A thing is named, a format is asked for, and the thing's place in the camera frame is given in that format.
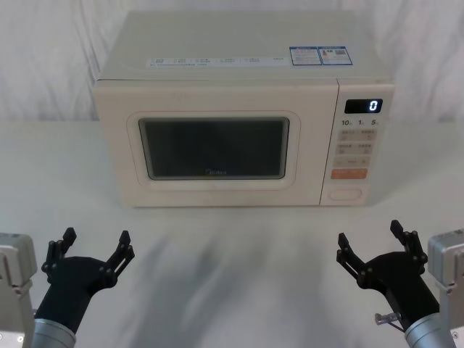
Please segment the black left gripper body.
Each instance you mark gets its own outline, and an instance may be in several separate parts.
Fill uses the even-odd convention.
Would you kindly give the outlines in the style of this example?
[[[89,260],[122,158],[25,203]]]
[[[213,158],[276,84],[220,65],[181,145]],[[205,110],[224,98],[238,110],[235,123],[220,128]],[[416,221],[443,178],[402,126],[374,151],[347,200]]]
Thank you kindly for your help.
[[[111,286],[111,268],[91,257],[48,257],[42,266],[49,288],[35,318],[77,332],[91,298]]]

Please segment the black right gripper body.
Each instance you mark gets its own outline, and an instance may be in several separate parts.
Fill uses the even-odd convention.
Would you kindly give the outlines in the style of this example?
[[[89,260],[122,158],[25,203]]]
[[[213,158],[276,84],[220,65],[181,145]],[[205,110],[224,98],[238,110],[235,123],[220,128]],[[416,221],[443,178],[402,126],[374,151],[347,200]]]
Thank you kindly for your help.
[[[391,311],[399,315],[402,327],[439,312],[439,303],[422,275],[428,258],[425,253],[390,252],[373,258],[361,270],[361,287],[380,292]]]

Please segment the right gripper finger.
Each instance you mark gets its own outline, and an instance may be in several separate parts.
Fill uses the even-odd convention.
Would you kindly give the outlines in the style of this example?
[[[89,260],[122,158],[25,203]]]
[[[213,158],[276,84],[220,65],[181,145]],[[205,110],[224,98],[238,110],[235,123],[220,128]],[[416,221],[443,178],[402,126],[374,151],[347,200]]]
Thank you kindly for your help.
[[[405,231],[398,220],[391,221],[390,231],[404,247],[405,252],[410,256],[414,264],[418,266],[418,270],[424,271],[424,265],[428,262],[428,256],[423,251],[421,241],[418,237],[418,232]]]
[[[374,289],[373,269],[354,253],[344,233],[338,236],[338,246],[336,261],[356,280],[361,289]]]

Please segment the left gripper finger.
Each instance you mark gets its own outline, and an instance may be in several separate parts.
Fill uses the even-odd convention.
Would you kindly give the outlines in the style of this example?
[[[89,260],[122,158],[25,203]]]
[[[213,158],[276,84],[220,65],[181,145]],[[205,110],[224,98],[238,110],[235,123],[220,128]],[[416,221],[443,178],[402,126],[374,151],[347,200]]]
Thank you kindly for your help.
[[[109,259],[100,267],[101,287],[109,289],[116,285],[120,274],[126,269],[135,257],[129,231],[123,231],[120,235],[116,250]]]
[[[73,245],[76,238],[75,229],[69,227],[61,239],[49,242],[46,259],[41,266],[41,270],[46,274],[48,282],[52,280],[53,272],[57,269],[57,263],[65,258],[68,249]]]

